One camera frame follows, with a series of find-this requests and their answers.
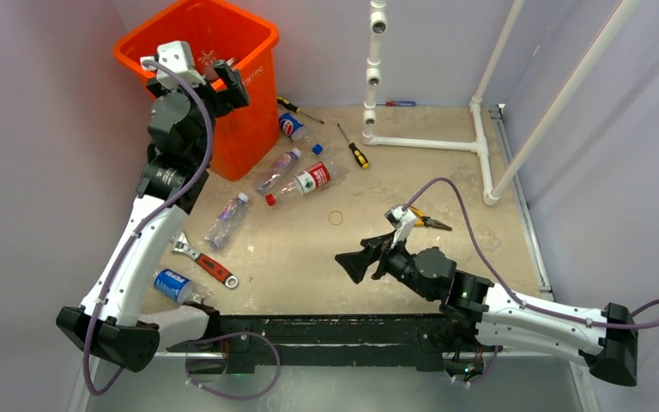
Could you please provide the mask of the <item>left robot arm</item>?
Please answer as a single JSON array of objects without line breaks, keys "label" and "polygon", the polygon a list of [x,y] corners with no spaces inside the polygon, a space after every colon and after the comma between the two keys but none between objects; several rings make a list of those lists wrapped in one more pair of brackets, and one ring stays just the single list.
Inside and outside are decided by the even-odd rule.
[{"label": "left robot arm", "polygon": [[94,357],[140,372],[157,352],[174,345],[191,342],[209,351],[221,342],[210,306],[188,303],[154,315],[143,315],[141,307],[163,251],[209,177],[216,119],[248,106],[250,98],[239,71],[222,60],[213,64],[222,90],[203,76],[187,80],[163,58],[143,63],[164,78],[146,85],[155,97],[147,126],[148,163],[130,218],[93,288],[56,318],[57,327],[82,351],[84,374]]}]

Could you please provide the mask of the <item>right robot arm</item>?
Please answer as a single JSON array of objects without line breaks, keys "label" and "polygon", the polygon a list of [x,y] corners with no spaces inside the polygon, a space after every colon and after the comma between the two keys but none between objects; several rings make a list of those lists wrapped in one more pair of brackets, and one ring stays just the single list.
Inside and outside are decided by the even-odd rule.
[{"label": "right robot arm", "polygon": [[411,253],[392,234],[361,240],[361,250],[339,253],[335,261],[354,283],[370,266],[373,278],[389,275],[450,317],[450,343],[513,347],[556,355],[586,366],[599,380],[633,387],[638,382],[638,333],[626,306],[568,306],[507,292],[499,283],[457,268],[436,246]]}]

